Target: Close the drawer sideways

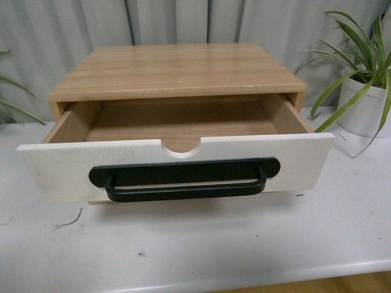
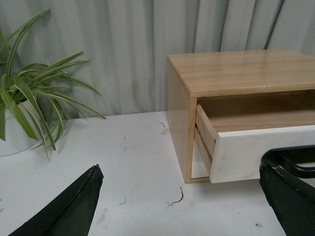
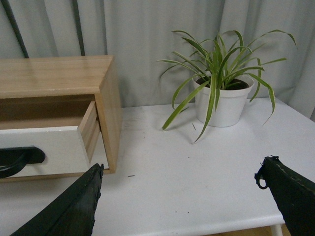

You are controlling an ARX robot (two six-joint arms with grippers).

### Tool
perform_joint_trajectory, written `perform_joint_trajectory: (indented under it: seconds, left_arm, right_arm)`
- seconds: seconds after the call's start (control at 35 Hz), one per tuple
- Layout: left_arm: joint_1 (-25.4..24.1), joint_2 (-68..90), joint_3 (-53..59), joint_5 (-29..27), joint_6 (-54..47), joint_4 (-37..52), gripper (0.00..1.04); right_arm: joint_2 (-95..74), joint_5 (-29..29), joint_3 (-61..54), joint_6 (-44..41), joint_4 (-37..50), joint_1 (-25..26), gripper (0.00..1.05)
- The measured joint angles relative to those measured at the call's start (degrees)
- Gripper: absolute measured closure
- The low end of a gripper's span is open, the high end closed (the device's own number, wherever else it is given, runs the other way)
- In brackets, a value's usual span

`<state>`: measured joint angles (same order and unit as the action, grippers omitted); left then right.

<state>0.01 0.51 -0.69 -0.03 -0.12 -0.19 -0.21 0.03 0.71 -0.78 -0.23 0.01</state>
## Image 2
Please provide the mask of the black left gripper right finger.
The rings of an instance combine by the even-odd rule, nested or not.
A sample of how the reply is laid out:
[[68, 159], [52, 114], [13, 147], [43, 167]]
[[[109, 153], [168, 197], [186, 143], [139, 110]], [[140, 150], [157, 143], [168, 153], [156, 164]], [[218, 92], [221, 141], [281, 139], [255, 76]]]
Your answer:
[[261, 164], [260, 186], [287, 236], [315, 234], [315, 188], [274, 164]]

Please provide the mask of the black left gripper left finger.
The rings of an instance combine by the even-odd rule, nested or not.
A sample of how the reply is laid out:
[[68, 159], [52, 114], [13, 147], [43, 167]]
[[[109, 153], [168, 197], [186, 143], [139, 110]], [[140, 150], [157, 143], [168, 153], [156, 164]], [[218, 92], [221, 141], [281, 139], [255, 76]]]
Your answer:
[[94, 165], [12, 236], [86, 236], [95, 214], [103, 173]]

